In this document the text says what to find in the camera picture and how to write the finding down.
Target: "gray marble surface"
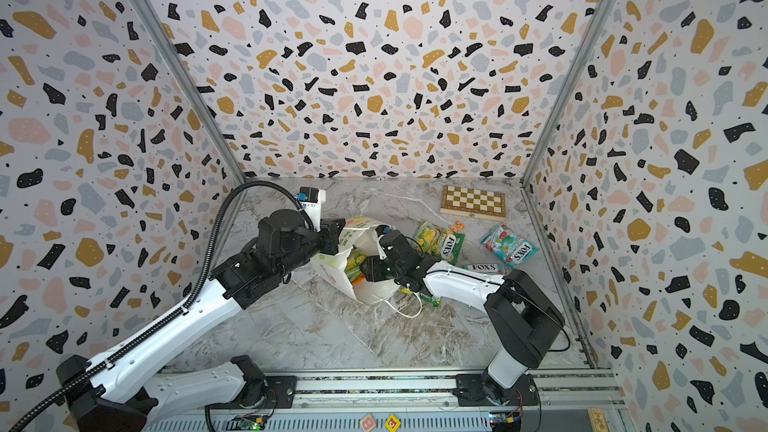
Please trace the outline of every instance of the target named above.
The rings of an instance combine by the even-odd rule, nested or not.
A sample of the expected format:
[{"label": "gray marble surface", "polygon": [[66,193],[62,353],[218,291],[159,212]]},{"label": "gray marble surface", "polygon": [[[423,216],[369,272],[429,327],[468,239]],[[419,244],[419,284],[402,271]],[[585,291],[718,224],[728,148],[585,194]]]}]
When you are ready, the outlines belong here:
[{"label": "gray marble surface", "polygon": [[[361,214],[413,235],[421,220],[447,227],[455,220],[466,230],[458,265],[499,263],[480,240],[496,222],[444,215],[439,212],[446,185],[504,192],[505,224],[538,246],[522,193],[513,179],[330,179],[280,178],[276,182],[292,192],[300,186],[324,188],[324,218]],[[258,221],[278,208],[291,205],[277,191],[252,188],[235,218],[220,261],[238,253],[258,234]],[[550,300],[563,310],[544,256],[537,252],[520,269],[528,273]],[[404,314],[418,312],[411,295],[396,292],[391,301]],[[318,276],[311,264],[293,273],[288,285],[262,297],[246,311],[208,332],[176,359],[167,371],[210,368],[233,356],[248,354],[264,369],[409,368],[466,366],[484,368],[500,347],[485,312],[451,299],[440,307],[428,303],[416,318],[405,318],[387,304],[355,302]],[[575,335],[566,327],[573,346],[547,354],[543,368],[588,368]],[[552,348],[562,348],[561,334]]]}]

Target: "terrazzo wallpaper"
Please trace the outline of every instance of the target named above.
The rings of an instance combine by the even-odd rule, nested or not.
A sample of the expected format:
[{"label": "terrazzo wallpaper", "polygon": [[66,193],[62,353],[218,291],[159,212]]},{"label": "terrazzo wallpaper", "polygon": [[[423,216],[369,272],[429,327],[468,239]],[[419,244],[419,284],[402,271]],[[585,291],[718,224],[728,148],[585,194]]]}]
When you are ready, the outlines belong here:
[{"label": "terrazzo wallpaper", "polygon": [[768,430],[766,0],[617,0],[531,192],[638,430]]},{"label": "terrazzo wallpaper", "polygon": [[520,175],[598,0],[151,0],[248,176]]},{"label": "terrazzo wallpaper", "polygon": [[[191,289],[233,186],[127,0],[0,12],[0,423]],[[53,406],[30,430],[69,430]]]}]

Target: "electrical wire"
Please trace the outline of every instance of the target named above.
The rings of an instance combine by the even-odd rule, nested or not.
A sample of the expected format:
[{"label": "electrical wire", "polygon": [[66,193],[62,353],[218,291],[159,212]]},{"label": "electrical wire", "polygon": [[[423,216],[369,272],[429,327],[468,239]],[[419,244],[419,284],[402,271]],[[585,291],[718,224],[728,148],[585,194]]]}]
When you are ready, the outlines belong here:
[{"label": "electrical wire", "polygon": [[274,390],[272,390],[272,389],[270,389],[270,392],[272,392],[272,395],[274,395],[274,396],[275,396],[275,407],[273,407],[273,408],[272,408],[272,411],[270,412],[270,414],[266,416],[266,418],[267,418],[268,420],[272,418],[272,416],[275,414],[275,410],[277,410],[277,392],[275,392],[275,391],[274,391]]},{"label": "electrical wire", "polygon": [[[435,272],[446,272],[446,273],[449,273],[449,274],[463,275],[465,277],[474,278],[475,280],[482,280],[480,277],[475,277],[474,275],[463,274],[463,273],[457,272],[455,270],[447,270],[447,269],[431,271],[430,274],[435,273]],[[561,324],[559,320],[557,320],[554,317],[552,317],[550,314],[545,312],[541,307],[539,307],[535,302],[533,302],[531,299],[525,297],[520,292],[514,290],[512,287],[509,287],[506,284],[499,284],[499,283],[496,283],[496,282],[491,282],[489,280],[487,280],[486,282],[489,283],[489,284],[498,285],[499,287],[505,288],[505,289],[509,290],[510,292],[514,293],[515,295],[517,295],[518,297],[520,297],[521,299],[523,299],[524,301],[526,301],[530,305],[533,305],[534,307],[536,307],[536,309],[538,309],[539,312],[542,312],[544,315],[547,316],[547,318],[549,320],[551,320],[552,322],[555,322],[556,325],[558,327],[560,327],[560,331],[565,335],[565,338],[568,340],[568,345],[564,349],[548,350],[548,352],[565,352],[566,350],[569,350],[571,348],[571,338],[568,336],[568,332],[565,331],[565,324]]]},{"label": "electrical wire", "polygon": [[374,295],[374,297],[378,298],[379,300],[378,300],[378,301],[376,301],[376,302],[374,302],[372,305],[376,305],[376,304],[378,304],[379,302],[384,302],[385,304],[389,305],[389,307],[390,307],[390,308],[391,308],[393,311],[397,312],[398,314],[402,315],[402,316],[403,316],[403,317],[405,317],[405,318],[417,318],[417,317],[418,317],[418,315],[419,315],[419,314],[422,312],[422,310],[424,309],[424,305],[422,304],[422,298],[418,296],[418,293],[417,293],[417,292],[411,292],[411,295],[413,295],[414,297],[416,297],[416,300],[418,301],[418,312],[416,312],[416,315],[407,315],[407,314],[404,314],[403,312],[400,312],[400,311],[397,309],[397,307],[395,307],[394,305],[392,305],[392,303],[390,303],[388,300],[386,300],[386,299],[384,299],[384,298],[381,298],[381,297],[379,297],[378,295]]},{"label": "electrical wire", "polygon": [[163,316],[157,322],[153,323],[152,326],[149,327],[146,331],[139,334],[139,336],[137,336],[135,339],[128,342],[122,348],[116,350],[106,360],[102,360],[101,363],[96,364],[90,369],[87,369],[85,372],[83,372],[76,378],[64,384],[61,388],[53,392],[51,395],[41,400],[39,404],[35,405],[33,408],[30,409],[29,412],[24,414],[22,418],[19,419],[18,422],[16,422],[16,424],[14,424],[13,427],[9,429],[8,432],[22,432],[22,430],[24,430],[24,428],[27,427],[34,420],[34,418],[42,414],[45,409],[51,407],[57,401],[62,400],[67,392],[69,392],[72,389],[79,388],[83,382],[91,380],[92,377],[94,377],[96,374],[99,374],[100,372],[107,370],[108,368],[112,368],[115,362],[125,357],[125,355],[128,354],[128,352],[135,349],[137,346],[139,346],[142,342],[146,341],[152,335],[156,334],[159,330],[164,328],[174,319],[185,314],[187,309],[192,307],[192,304],[194,304],[194,302],[197,300],[197,296],[203,290],[203,286],[205,286],[206,280],[208,279],[208,272],[210,271],[210,266],[214,259],[214,252],[216,250],[216,241],[218,240],[218,237],[219,237],[219,230],[221,229],[221,223],[224,221],[226,210],[228,209],[228,207],[230,206],[230,204],[232,203],[235,197],[237,197],[243,190],[246,190],[247,188],[251,188],[251,187],[273,188],[278,192],[282,193],[284,196],[288,197],[293,203],[293,205],[296,207],[296,209],[298,209],[299,212],[301,213],[307,227],[309,229],[314,230],[312,219],[310,218],[310,216],[306,214],[306,211],[304,210],[304,207],[301,205],[301,202],[299,201],[299,199],[292,196],[291,193],[285,190],[282,186],[278,186],[275,183],[266,182],[263,180],[253,180],[253,181],[239,184],[238,186],[236,186],[230,191],[229,195],[227,195],[222,201],[221,207],[219,207],[219,211],[216,214],[216,219],[214,220],[214,224],[210,228],[210,237],[208,239],[208,246],[203,259],[203,266],[200,270],[200,275],[197,277],[197,283],[192,288],[192,291],[187,295],[186,300],[184,300],[181,306],[176,307],[176,309],[173,309],[170,313],[168,313],[168,315]]},{"label": "electrical wire", "polygon": [[418,246],[418,250],[421,251],[421,258],[424,258],[424,249],[422,248],[422,245],[419,244],[418,241],[413,237],[409,237],[408,235],[403,235],[403,237],[416,244],[416,246]]},{"label": "electrical wire", "polygon": [[568,345],[565,346],[565,348],[551,348],[549,349],[549,352],[565,352],[566,350],[569,350],[571,348],[571,338],[568,336],[568,333],[565,331],[564,328],[561,328],[561,331],[563,335],[565,336],[565,340],[568,341]]},{"label": "electrical wire", "polygon": [[533,382],[533,386],[536,389],[536,401],[538,402],[538,425],[536,426],[536,430],[534,430],[534,432],[538,432],[538,430],[542,428],[542,396],[538,394],[536,380],[531,380],[531,382]]},{"label": "electrical wire", "polygon": [[214,422],[210,419],[210,406],[205,406],[205,427],[208,429],[208,432],[216,432],[216,429],[214,428]]}]

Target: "candy bag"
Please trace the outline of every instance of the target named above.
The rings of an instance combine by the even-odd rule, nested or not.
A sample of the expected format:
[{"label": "candy bag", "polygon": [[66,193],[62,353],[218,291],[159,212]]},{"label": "candy bag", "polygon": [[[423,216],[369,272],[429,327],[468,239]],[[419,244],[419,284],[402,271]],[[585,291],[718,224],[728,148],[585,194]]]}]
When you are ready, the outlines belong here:
[{"label": "candy bag", "polygon": [[464,234],[456,234],[450,229],[438,227],[425,220],[418,226],[415,239],[425,254],[456,265],[464,243]]},{"label": "candy bag", "polygon": [[509,227],[501,225],[485,236],[482,240],[485,247],[496,254],[505,264],[520,265],[526,258],[535,254],[538,248],[515,234]]}]

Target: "robotic arm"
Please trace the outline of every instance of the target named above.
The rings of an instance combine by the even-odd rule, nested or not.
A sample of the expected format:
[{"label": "robotic arm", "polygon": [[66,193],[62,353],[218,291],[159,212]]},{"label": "robotic arm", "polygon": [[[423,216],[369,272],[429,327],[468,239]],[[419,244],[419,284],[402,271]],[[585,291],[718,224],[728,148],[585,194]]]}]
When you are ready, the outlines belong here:
[{"label": "robotic arm", "polygon": [[[523,271],[483,274],[422,256],[397,230],[382,235],[379,244],[387,259],[368,257],[361,264],[366,280],[394,279],[413,292],[452,298],[488,314],[502,348],[483,372],[482,388],[491,402],[509,402],[514,383],[527,369],[540,365],[563,329],[560,311]],[[513,304],[523,302],[519,312]]]},{"label": "robotic arm", "polygon": [[[266,184],[290,196],[285,189],[261,183]],[[221,217],[234,195],[248,186],[233,190],[222,206]],[[264,374],[247,356],[189,374],[155,372],[217,324],[248,308],[280,283],[287,284],[291,272],[307,264],[314,254],[338,253],[345,221],[320,219],[325,191],[302,187],[299,200],[292,200],[301,210],[281,209],[260,220],[259,236],[249,243],[253,247],[218,265],[207,275],[199,293],[192,292],[193,301],[187,297],[134,336],[91,360],[75,355],[62,362],[56,370],[62,389],[46,399],[47,403],[33,408],[12,431],[23,430],[53,402],[67,402],[81,432],[138,432],[208,404],[260,405],[269,387]],[[363,263],[366,280],[394,279],[414,292],[453,298],[485,311],[503,347],[483,373],[483,389],[492,402],[507,403],[514,394],[515,381],[541,363],[562,329],[562,315],[521,271],[506,276],[471,272],[421,256],[400,232],[384,226],[380,229],[379,244],[386,259],[369,257]],[[214,232],[218,232],[216,225],[209,252],[215,245]],[[518,312],[513,303],[522,301],[526,306]]]}]

